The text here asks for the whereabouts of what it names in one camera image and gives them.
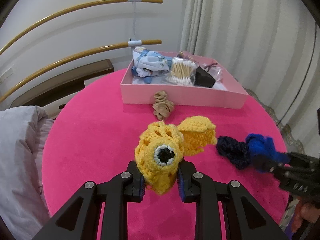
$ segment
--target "bag of cotton swabs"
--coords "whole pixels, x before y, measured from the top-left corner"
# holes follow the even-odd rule
[[[166,80],[179,86],[193,86],[196,79],[196,69],[199,65],[188,59],[172,58],[171,70]]]

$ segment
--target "pink tablecloth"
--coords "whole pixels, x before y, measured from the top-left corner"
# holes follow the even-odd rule
[[[97,184],[125,171],[134,159],[139,135],[157,121],[151,105],[124,105],[120,82],[124,70],[103,77],[78,93],[59,114],[44,147],[42,177],[50,214],[57,210],[86,181]],[[188,116],[203,115],[215,125],[218,136],[239,141],[249,133],[274,138],[276,149],[286,151],[273,120],[252,97],[242,109],[176,106],[166,123],[179,124]],[[270,174],[253,168],[237,170],[218,155],[215,146],[187,157],[198,171],[224,183],[238,180],[278,223],[288,193],[278,188]],[[147,190],[142,203],[128,204],[129,239],[194,239],[194,203],[184,204],[177,186],[163,196]]]

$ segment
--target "black cable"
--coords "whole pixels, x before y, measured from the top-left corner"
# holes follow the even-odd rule
[[[304,82],[306,81],[306,78],[307,78],[307,75],[308,75],[308,72],[309,72],[309,69],[310,69],[310,66],[311,66],[311,63],[312,63],[312,59],[313,59],[313,54],[315,52],[315,48],[316,48],[316,38],[317,38],[317,23],[315,22],[315,40],[313,42],[313,50],[312,50],[312,54],[311,54],[311,59],[310,59],[310,62],[309,62],[309,65],[308,65],[308,68],[307,68],[307,71],[306,71],[306,74],[304,75],[304,78],[303,78],[303,81],[302,81],[302,84],[296,94],[296,96],[294,97],[292,103],[290,104],[289,108],[287,109],[287,111],[285,112],[285,114],[282,116],[282,118],[280,119],[280,121],[277,123],[277,126],[282,122],[282,120],[284,119],[285,115],[289,112],[291,106],[293,105],[293,103],[295,102],[295,100],[297,99],[298,95],[300,94],[300,91],[302,89],[302,86],[304,84]]]

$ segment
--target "white curtain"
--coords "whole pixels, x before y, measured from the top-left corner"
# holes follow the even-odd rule
[[[319,157],[316,26],[301,0],[188,0],[180,49],[215,58]]]

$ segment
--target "white pillow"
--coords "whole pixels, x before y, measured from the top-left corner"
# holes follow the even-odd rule
[[[42,118],[39,106],[0,111],[0,215],[16,240],[32,239],[49,220],[32,154]]]

